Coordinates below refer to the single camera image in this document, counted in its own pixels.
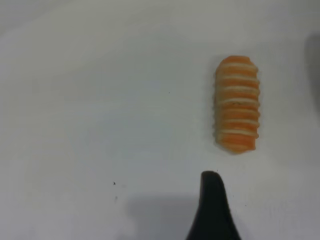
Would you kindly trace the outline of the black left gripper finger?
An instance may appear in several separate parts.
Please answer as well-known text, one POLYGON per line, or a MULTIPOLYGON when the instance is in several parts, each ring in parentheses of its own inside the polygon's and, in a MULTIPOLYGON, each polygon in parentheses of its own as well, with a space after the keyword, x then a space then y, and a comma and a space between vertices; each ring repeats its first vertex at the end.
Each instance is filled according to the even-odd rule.
POLYGON ((188 240, 241 240, 230 211, 221 176, 204 171, 200 177, 200 196, 188 240))

